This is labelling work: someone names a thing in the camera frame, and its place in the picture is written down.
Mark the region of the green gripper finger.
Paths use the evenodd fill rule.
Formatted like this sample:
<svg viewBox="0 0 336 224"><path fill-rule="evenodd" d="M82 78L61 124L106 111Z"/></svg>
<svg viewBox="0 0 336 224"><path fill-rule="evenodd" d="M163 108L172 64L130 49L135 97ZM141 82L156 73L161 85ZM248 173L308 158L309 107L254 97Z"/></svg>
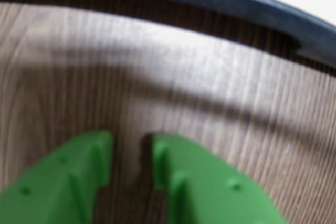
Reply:
<svg viewBox="0 0 336 224"><path fill-rule="evenodd" d="M263 189L196 142L152 137L153 179L169 223L286 223Z"/></svg>
<svg viewBox="0 0 336 224"><path fill-rule="evenodd" d="M1 192L1 223L91 223L112 152L109 131L71 138Z"/></svg>

